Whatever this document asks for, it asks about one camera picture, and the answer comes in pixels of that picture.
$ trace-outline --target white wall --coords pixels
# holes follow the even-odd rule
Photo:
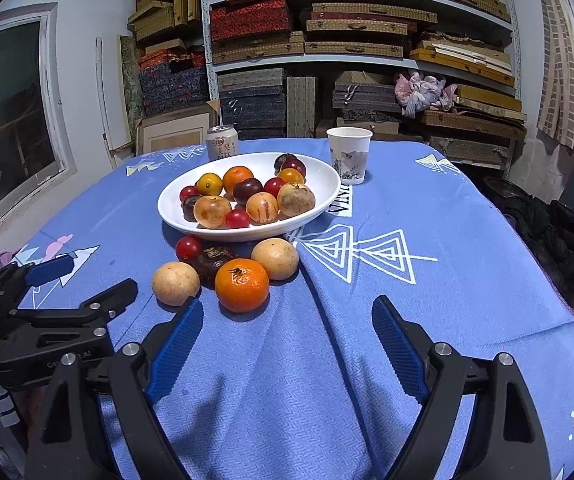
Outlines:
[[[77,172],[39,192],[0,227],[0,251],[17,250],[61,208],[112,170],[96,87],[96,38],[129,34],[126,19],[134,0],[3,0],[0,12],[31,4],[58,3],[58,84]]]

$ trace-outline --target table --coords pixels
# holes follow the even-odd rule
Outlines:
[[[329,161],[320,139],[241,142],[241,151]],[[115,348],[170,320],[151,276],[180,234],[157,212],[162,189],[207,162],[204,146],[135,158],[49,221],[16,259],[71,253],[75,270],[31,290],[23,308],[65,308],[125,278],[134,304],[109,324]],[[192,478],[382,479],[419,413],[371,327],[387,294],[401,315],[461,354],[511,353],[547,441],[552,477],[574,469],[574,314],[494,206],[451,163],[415,142],[372,142],[365,183],[343,187],[318,219],[288,235],[301,256],[267,308],[227,316],[213,291],[170,396],[155,412]],[[240,254],[253,243],[238,244]],[[107,432],[122,475],[138,478],[110,399]],[[436,478],[451,478],[472,411],[463,400]]]

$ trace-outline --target paper cup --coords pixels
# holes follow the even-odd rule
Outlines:
[[[362,184],[372,133],[365,128],[341,126],[327,130],[331,163],[342,184]]]

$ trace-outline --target pale yellow fruit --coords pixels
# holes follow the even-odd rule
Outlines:
[[[169,262],[158,267],[151,279],[154,295],[169,306],[182,306],[188,298],[195,298],[200,288],[198,273],[183,262]]]
[[[251,259],[264,267],[270,280],[278,282],[291,278],[300,260],[295,247],[282,238],[268,238],[257,244]]]

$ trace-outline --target curtain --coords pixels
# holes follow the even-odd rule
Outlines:
[[[574,17],[568,0],[541,0],[545,73],[538,130],[574,153]]]

